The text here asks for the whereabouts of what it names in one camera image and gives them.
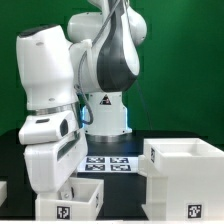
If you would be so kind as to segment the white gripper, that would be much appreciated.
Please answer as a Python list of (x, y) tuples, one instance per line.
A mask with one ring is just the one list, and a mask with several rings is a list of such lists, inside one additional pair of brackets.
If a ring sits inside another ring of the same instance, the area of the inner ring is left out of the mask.
[(87, 152), (83, 129), (72, 132), (57, 142), (28, 145), (24, 158), (32, 189), (37, 194), (57, 192), (60, 189), (62, 200), (73, 200), (74, 188), (67, 180)]

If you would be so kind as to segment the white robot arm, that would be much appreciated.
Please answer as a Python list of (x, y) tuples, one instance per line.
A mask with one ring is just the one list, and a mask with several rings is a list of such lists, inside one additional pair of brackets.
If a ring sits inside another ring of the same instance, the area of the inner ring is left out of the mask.
[(21, 32), (16, 39), (28, 116), (19, 131), (25, 163), (37, 194), (71, 192), (69, 178), (88, 146), (79, 96), (123, 92), (139, 75), (136, 47), (146, 23), (129, 0), (88, 0), (99, 10)]

